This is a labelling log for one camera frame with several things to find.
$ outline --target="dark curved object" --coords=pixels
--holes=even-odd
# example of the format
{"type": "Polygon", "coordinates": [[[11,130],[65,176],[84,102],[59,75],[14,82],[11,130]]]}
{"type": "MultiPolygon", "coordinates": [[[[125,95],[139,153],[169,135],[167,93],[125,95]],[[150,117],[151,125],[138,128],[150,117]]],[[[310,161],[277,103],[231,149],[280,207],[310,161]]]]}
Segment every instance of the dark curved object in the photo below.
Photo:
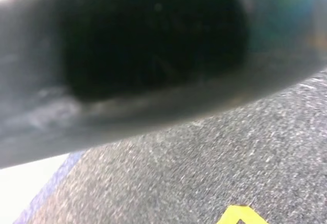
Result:
{"type": "Polygon", "coordinates": [[[327,0],[0,1],[0,167],[258,99],[322,69],[327,0]]]}

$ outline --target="yellow marking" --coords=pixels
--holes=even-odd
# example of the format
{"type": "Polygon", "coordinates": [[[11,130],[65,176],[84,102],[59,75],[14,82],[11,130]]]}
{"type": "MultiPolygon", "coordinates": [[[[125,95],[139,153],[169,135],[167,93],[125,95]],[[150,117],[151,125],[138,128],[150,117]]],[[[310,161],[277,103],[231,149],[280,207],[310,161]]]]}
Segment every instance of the yellow marking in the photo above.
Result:
{"type": "Polygon", "coordinates": [[[245,224],[268,224],[249,206],[229,206],[217,224],[237,224],[242,220],[245,224]]]}

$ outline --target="speckled gray floor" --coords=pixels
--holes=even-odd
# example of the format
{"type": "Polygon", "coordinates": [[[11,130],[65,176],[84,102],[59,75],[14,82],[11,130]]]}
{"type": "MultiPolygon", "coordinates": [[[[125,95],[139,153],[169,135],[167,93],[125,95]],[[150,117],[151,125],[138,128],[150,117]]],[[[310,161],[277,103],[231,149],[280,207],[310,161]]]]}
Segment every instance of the speckled gray floor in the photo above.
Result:
{"type": "Polygon", "coordinates": [[[219,116],[87,152],[31,223],[327,223],[327,72],[219,116]]]}

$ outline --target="white surface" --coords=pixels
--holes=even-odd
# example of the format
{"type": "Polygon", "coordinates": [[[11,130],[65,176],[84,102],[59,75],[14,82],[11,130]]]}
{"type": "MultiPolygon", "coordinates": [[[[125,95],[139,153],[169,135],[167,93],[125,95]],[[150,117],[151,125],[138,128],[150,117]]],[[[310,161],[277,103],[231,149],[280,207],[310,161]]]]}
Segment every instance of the white surface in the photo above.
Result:
{"type": "Polygon", "coordinates": [[[0,170],[0,223],[13,223],[68,154],[0,170]]]}

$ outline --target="blue edge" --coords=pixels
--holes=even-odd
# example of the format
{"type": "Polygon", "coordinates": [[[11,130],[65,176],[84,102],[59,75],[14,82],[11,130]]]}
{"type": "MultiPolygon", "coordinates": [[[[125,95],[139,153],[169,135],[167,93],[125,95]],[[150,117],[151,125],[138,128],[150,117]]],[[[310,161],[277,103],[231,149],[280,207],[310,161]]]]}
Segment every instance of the blue edge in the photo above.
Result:
{"type": "Polygon", "coordinates": [[[23,210],[14,224],[28,223],[34,214],[40,209],[49,196],[69,174],[83,154],[84,151],[75,152],[68,156],[58,170],[57,170],[47,184],[33,198],[29,206],[23,210]]]}

